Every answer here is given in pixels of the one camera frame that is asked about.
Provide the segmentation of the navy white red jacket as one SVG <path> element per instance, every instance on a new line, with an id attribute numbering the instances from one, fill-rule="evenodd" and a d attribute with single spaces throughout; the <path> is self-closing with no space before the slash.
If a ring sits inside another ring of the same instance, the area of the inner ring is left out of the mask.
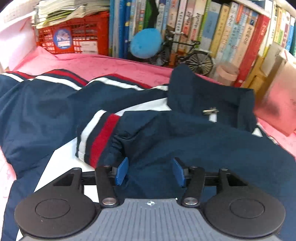
<path id="1" fill-rule="evenodd" d="M 16 180 L 1 239 L 16 239 L 16 206 L 34 192 L 55 150 L 76 140 L 75 156 L 92 168 L 128 159 L 121 199 L 182 196 L 175 157 L 210 172 L 229 168 L 285 206 L 280 238 L 295 240 L 295 158 L 253 109 L 251 90 L 209 82 L 185 65 L 155 87 L 116 74 L 87 81 L 64 69 L 3 73 L 1 150 Z"/>

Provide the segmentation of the silver metallic box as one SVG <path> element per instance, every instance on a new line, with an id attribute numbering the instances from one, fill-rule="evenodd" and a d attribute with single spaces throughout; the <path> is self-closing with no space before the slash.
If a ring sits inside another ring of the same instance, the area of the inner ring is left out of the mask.
<path id="1" fill-rule="evenodd" d="M 295 64 L 278 56 L 256 93 L 255 115 L 286 136 L 295 132 Z"/>

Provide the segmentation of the pink round cup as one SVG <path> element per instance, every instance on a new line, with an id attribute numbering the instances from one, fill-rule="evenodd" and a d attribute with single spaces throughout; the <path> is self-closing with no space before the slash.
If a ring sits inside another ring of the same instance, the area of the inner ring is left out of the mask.
<path id="1" fill-rule="evenodd" d="M 221 62 L 217 65 L 214 80 L 226 86 L 233 86 L 237 79 L 239 69 L 229 62 Z"/>

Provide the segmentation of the pink rabbit print cloth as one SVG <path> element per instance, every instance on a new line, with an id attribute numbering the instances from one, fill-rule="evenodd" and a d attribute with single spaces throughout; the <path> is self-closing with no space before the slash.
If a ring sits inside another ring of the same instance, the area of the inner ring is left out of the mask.
<path id="1" fill-rule="evenodd" d="M 19 71 L 28 75 L 37 75 L 53 69 L 66 69 L 86 80 L 92 80 L 102 75 L 118 74 L 150 86 L 168 83 L 172 72 L 171 68 L 157 67 L 103 55 L 53 55 L 42 47 L 37 47 L 31 51 L 14 69 L 7 68 L 5 72 Z M 269 136 L 295 157 L 295 133 L 287 137 L 262 119 L 258 119 L 258 121 Z M 15 179 L 16 176 L 12 166 L 6 162 L 1 152 L 1 182 L 4 182 L 4 184 L 1 184 L 2 211 L 6 207 L 10 189 Z"/>

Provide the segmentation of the red plastic crate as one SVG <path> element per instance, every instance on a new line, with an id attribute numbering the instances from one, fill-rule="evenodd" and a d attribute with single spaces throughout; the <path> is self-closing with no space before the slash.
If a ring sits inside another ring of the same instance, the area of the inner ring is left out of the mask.
<path id="1" fill-rule="evenodd" d="M 52 54 L 108 55 L 109 11 L 36 30 L 36 44 Z"/>

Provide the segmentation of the black miniature bicycle model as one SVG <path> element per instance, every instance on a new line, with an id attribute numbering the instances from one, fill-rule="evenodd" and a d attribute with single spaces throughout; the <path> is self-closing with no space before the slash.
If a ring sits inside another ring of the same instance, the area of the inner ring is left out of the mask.
<path id="1" fill-rule="evenodd" d="M 165 40 L 161 44 L 160 51 L 158 51 L 153 57 L 149 58 L 148 63 L 156 66 L 168 67 L 173 44 L 182 44 L 189 47 L 189 51 L 183 54 L 177 53 L 173 60 L 173 65 L 177 66 L 179 64 L 186 64 L 194 73 L 208 76 L 215 65 L 214 59 L 211 56 L 211 51 L 200 49 L 200 41 L 193 41 L 189 44 L 175 41 L 173 37 L 175 33 L 176 32 L 174 31 L 166 31 Z"/>

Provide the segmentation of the blue plush ball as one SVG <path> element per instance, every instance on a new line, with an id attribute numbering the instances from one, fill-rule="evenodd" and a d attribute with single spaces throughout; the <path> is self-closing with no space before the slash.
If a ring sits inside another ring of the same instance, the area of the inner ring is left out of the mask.
<path id="1" fill-rule="evenodd" d="M 161 48 L 163 39 L 159 30 L 147 28 L 138 32 L 130 42 L 130 52 L 140 59 L 155 56 Z"/>

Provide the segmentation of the red spine book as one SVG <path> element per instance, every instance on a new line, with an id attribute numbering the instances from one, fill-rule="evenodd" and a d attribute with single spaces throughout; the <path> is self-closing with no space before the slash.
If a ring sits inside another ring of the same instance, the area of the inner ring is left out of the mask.
<path id="1" fill-rule="evenodd" d="M 246 80 L 252 64 L 259 52 L 269 21 L 270 18 L 268 16 L 259 15 L 249 46 L 239 66 L 239 74 L 234 82 L 234 87 L 240 88 Z"/>

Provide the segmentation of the stack of papers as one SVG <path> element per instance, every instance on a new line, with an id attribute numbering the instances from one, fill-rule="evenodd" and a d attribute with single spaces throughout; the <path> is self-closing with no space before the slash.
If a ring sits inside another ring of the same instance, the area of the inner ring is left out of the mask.
<path id="1" fill-rule="evenodd" d="M 40 1 L 33 19 L 33 26 L 37 29 L 57 25 L 74 18 L 108 11 L 110 1 Z"/>

